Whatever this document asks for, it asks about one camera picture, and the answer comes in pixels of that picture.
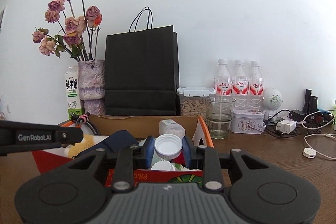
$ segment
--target glass cup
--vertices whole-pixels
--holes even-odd
[[[206,98],[205,111],[209,133],[212,138],[224,139],[228,137],[235,102],[235,99],[223,95]]]

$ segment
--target white power adapter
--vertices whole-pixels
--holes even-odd
[[[277,130],[286,134],[291,133],[295,129],[295,127],[296,127],[295,121],[283,120],[277,123]]]

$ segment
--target brown tabletop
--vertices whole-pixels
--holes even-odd
[[[336,156],[336,141],[327,137],[309,137],[310,145],[318,151]],[[336,223],[336,161],[319,157],[305,158],[303,136],[288,139],[274,138],[266,133],[261,135],[231,134],[227,140],[213,140],[219,152],[229,152],[232,148],[240,148],[275,164],[289,172],[312,182],[321,194],[321,207],[314,224]],[[226,185],[230,185],[227,172],[224,170]],[[11,154],[0,157],[0,223],[20,224],[20,218],[14,207],[14,194],[21,184],[39,175],[30,152]]]

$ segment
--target black rope handle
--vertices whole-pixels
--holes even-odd
[[[148,10],[147,29],[149,29],[149,19],[150,19],[150,15],[152,16],[152,24],[151,24],[151,29],[152,29],[152,27],[153,27],[153,14],[152,14],[151,9],[150,9],[148,6],[146,6],[146,7],[144,7],[144,8],[141,10],[141,12],[134,18],[134,20],[133,20],[132,23],[131,23],[131,26],[129,27],[128,32],[131,32],[132,25],[133,25],[133,23],[135,22],[135,20],[137,19],[136,24],[135,24],[135,28],[134,28],[134,31],[135,31],[135,29],[137,28],[138,21],[139,21],[141,15],[142,15],[142,13],[143,13],[144,11],[146,11],[146,10]]]

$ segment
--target milk carton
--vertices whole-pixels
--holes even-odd
[[[65,87],[68,100],[68,113],[71,119],[71,113],[77,115],[84,114],[84,102],[79,99],[78,89],[78,66],[69,66],[65,73]]]

